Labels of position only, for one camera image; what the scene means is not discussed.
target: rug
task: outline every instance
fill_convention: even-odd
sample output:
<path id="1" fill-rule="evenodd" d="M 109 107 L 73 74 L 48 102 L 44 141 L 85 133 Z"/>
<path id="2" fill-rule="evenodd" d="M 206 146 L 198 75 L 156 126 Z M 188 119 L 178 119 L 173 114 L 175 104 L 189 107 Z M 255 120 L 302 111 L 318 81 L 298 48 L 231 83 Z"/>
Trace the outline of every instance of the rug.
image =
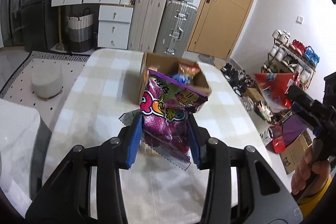
<path id="1" fill-rule="evenodd" d="M 8 79 L 0 91 L 0 98 L 36 108 L 42 120 L 53 131 L 65 100 L 88 59 L 89 56 L 86 55 L 33 51 Z M 49 99 L 43 99 L 36 96 L 32 90 L 31 69 L 34 66 L 47 62 L 61 64 L 63 88 L 58 95 Z"/>
<path id="2" fill-rule="evenodd" d="M 198 54 L 198 60 L 200 60 L 201 62 L 204 62 L 204 63 L 208 63 L 212 66 L 215 65 L 215 63 L 214 63 L 215 58 L 213 56 L 210 56 L 210 55 Z"/>

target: wooden door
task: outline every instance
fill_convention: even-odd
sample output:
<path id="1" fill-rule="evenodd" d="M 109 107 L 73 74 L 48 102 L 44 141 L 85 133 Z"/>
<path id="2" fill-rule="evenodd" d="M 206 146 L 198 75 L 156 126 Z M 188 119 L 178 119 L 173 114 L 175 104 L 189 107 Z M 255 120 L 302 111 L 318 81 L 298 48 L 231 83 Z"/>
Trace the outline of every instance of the wooden door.
<path id="1" fill-rule="evenodd" d="M 252 0 L 207 0 L 188 50 L 226 59 L 248 16 Z"/>

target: screw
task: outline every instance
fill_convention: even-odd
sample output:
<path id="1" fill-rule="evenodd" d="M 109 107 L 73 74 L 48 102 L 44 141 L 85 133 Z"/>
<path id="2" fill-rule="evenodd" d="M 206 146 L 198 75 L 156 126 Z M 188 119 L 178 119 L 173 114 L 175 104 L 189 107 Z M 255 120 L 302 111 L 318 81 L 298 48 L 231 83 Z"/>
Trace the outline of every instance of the screw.
<path id="1" fill-rule="evenodd" d="M 246 150 L 249 151 L 250 153 L 254 153 L 254 152 L 255 152 L 255 148 L 254 148 L 254 146 L 252 146 L 252 145 L 248 145 L 248 146 L 246 147 Z"/>
<path id="2" fill-rule="evenodd" d="M 208 140 L 208 143 L 210 143 L 210 144 L 218 144 L 218 139 L 216 139 L 216 138 L 210 138 Z"/>
<path id="3" fill-rule="evenodd" d="M 80 151 L 82 151 L 82 149 L 83 149 L 83 146 L 81 146 L 80 144 L 77 144 L 77 145 L 75 145 L 74 147 L 73 147 L 73 151 L 74 152 L 80 152 Z"/>
<path id="4" fill-rule="evenodd" d="M 110 140 L 111 144 L 118 144 L 120 142 L 120 139 L 118 137 L 113 137 L 111 140 Z"/>

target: checkered tablecloth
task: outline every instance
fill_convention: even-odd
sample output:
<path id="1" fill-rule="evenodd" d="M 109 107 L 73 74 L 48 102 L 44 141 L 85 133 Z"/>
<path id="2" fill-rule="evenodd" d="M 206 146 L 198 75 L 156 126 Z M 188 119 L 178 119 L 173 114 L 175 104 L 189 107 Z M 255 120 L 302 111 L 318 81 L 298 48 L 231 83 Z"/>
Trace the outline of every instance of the checkered tablecloth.
<path id="1" fill-rule="evenodd" d="M 118 118 L 138 109 L 141 52 L 101 49 L 95 51 L 77 78 L 52 134 L 44 181 L 76 144 L 101 145 L 119 134 Z M 194 116 L 212 137 L 228 146 L 253 145 L 270 158 L 250 117 L 221 72 L 200 63 L 212 94 Z M 130 170 L 121 170 L 123 198 L 130 224 L 197 223 L 200 220 L 208 171 L 194 164 L 183 171 L 161 156 L 138 154 Z M 95 179 L 91 187 L 91 213 L 96 216 Z M 237 203 L 236 175 L 232 175 L 232 203 Z"/>

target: blue gripper pad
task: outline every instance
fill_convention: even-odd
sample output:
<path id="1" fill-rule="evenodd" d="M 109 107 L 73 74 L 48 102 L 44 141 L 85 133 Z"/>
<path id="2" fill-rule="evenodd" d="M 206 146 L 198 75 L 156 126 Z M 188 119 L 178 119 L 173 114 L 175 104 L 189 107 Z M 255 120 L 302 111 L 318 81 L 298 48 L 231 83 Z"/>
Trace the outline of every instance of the blue gripper pad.
<path id="1" fill-rule="evenodd" d="M 142 136 L 142 114 L 135 116 L 130 129 L 133 129 L 133 134 L 132 139 L 128 145 L 128 154 L 126 160 L 126 165 L 128 168 L 131 168 L 132 164 L 135 162 L 135 158 L 137 157 L 139 150 L 139 143 Z"/>
<path id="2" fill-rule="evenodd" d="M 194 164 L 196 164 L 197 168 L 199 168 L 202 163 L 201 149 L 196 142 L 194 132 L 188 120 L 187 120 L 187 130 L 188 130 L 188 144 L 190 146 L 191 155 L 193 157 Z"/>

